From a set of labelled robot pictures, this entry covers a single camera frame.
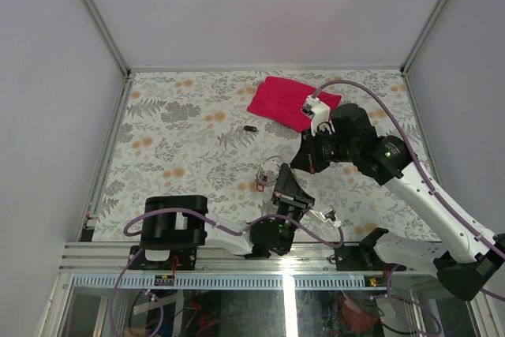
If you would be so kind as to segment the large metal keyring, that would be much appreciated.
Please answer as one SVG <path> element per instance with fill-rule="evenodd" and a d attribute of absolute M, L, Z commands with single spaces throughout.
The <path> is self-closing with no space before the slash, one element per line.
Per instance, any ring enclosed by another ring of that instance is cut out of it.
<path fill-rule="evenodd" d="M 259 170 L 263 170 L 274 176 L 277 180 L 279 176 L 279 171 L 284 163 L 284 158 L 280 155 L 272 155 L 266 158 L 259 166 L 257 169 L 257 172 Z"/>

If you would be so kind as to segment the bunch of tagged keys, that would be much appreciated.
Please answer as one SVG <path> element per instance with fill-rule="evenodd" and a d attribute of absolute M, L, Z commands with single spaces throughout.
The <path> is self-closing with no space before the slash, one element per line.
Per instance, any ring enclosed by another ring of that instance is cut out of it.
<path fill-rule="evenodd" d="M 276 178 L 266 171 L 259 170 L 256 173 L 256 190 L 262 193 L 269 185 L 276 182 Z"/>

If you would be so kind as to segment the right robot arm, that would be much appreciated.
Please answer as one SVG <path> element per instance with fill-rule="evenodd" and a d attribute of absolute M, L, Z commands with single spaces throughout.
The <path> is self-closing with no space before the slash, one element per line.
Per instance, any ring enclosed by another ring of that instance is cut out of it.
<path fill-rule="evenodd" d="M 439 280 L 455 297 L 470 301 L 504 263 L 504 236 L 475 220 L 431 178 L 411 145 L 380 137 L 367 112 L 353 103 L 334 110 L 308 97 L 301 108 L 310 127 L 290 165 L 310 174 L 331 163 L 352 163 L 364 176 L 403 200 L 438 237 L 437 242 L 402 238 L 376 228 L 360 249 L 368 269 L 398 264 Z"/>

